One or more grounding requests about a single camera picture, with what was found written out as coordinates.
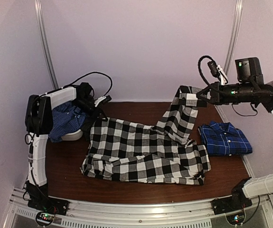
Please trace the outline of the black white checkered shirt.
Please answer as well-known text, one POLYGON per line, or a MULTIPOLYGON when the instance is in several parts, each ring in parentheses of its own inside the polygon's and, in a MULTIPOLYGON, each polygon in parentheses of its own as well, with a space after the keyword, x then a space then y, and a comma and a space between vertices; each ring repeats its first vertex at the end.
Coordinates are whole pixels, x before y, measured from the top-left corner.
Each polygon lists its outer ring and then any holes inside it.
POLYGON ((154 125, 98 119, 90 130, 84 176, 108 181, 203 185, 211 165, 207 149, 190 138, 205 102, 199 88, 181 86, 154 125))

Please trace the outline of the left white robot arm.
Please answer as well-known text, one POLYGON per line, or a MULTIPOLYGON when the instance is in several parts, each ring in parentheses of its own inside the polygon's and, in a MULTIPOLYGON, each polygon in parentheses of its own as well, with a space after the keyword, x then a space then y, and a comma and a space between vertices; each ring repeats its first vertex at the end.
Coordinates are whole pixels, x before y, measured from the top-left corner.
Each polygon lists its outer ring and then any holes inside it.
POLYGON ((90 96, 90 86, 66 85, 57 90, 42 95, 31 95, 28 98, 25 125, 27 135, 25 142, 28 151, 28 187, 40 188, 47 185, 45 161, 48 135, 53 128, 52 110, 66 102, 73 102, 78 108, 96 119, 104 115, 101 106, 111 101, 111 96, 105 94, 97 99, 90 96))

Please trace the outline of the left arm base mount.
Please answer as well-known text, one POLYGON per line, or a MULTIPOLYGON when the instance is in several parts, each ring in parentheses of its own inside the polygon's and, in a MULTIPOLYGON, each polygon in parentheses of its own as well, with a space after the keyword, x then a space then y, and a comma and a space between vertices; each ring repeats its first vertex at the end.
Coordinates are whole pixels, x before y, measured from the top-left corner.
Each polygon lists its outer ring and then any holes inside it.
POLYGON ((28 207, 34 208, 40 211, 48 212, 49 214, 66 215, 69 202, 64 199, 57 199, 53 197, 35 198, 30 197, 28 201, 28 207))

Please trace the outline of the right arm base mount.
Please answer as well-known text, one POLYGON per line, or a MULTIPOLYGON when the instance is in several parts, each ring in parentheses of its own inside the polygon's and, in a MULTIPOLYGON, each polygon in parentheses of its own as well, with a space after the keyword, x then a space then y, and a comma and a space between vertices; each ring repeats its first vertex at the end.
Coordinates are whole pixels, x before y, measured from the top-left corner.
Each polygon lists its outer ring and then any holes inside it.
POLYGON ((252 201, 250 199, 243 199, 242 201, 240 201, 238 199, 234 199, 233 196, 229 196, 212 200, 211 206, 214 214, 219 215, 250 207, 252 206, 252 201))

